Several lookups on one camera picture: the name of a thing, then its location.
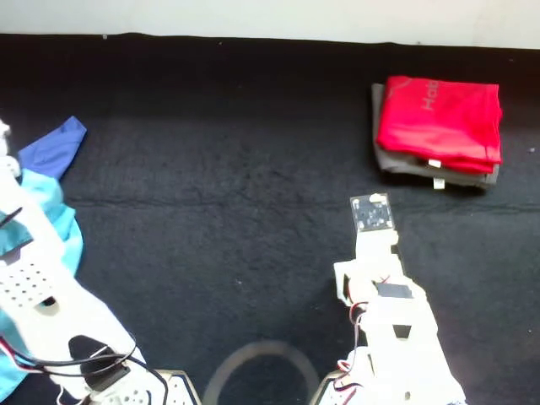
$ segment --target folded red t-shirt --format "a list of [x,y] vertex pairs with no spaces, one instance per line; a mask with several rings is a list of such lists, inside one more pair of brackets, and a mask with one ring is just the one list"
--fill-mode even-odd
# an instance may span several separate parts
[[467,173],[502,163],[498,84],[393,76],[386,82],[377,142]]

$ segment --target black mat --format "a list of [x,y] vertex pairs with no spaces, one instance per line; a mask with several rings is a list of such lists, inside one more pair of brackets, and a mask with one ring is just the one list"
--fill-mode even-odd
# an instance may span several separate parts
[[[84,232],[78,278],[152,366],[202,393],[235,349],[271,338],[331,371],[352,346],[332,285],[353,251],[348,197],[381,191],[469,403],[540,403],[539,53],[136,35],[0,49],[0,116],[22,144],[70,115],[89,129],[62,183]],[[494,190],[380,175],[369,86],[393,73],[501,84]],[[56,394],[33,376],[5,403]],[[297,371],[267,358],[220,403],[304,402]]]

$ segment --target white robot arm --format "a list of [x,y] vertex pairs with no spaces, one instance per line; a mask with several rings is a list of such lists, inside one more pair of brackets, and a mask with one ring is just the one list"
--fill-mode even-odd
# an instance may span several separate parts
[[[351,198],[356,258],[334,264],[337,296],[350,307],[355,347],[311,405],[465,404],[437,338],[426,294],[405,276],[386,194]],[[358,347],[358,333],[367,346]]]
[[151,370],[109,308],[62,265],[63,245],[40,206],[19,185],[0,121],[0,213],[31,240],[0,256],[0,308],[32,357],[0,339],[19,367],[47,374],[81,404],[196,405],[186,374]]

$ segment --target light blue cloth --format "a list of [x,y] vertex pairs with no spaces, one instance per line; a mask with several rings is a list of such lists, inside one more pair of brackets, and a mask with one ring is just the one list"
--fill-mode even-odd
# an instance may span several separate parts
[[[60,179],[71,164],[85,133],[83,124],[72,116],[58,129],[19,152],[24,168],[21,186],[41,205],[62,238],[65,245],[62,262],[73,274],[77,272],[83,253],[83,236],[75,221],[75,210],[62,202],[62,189],[57,179]],[[6,214],[10,213],[0,213],[0,220]],[[0,229],[0,254],[12,250],[28,239],[29,235],[24,227],[16,222],[9,223]],[[14,324],[1,311],[0,334],[14,347],[24,347]],[[25,377],[26,373],[15,369],[9,359],[0,354],[0,402],[6,399]]]
[[86,128],[74,116],[19,152],[22,166],[60,179],[83,142]]

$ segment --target white wall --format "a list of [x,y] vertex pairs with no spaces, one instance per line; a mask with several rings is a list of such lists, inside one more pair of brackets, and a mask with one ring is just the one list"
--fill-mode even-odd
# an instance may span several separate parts
[[1,0],[0,32],[540,49],[538,0]]

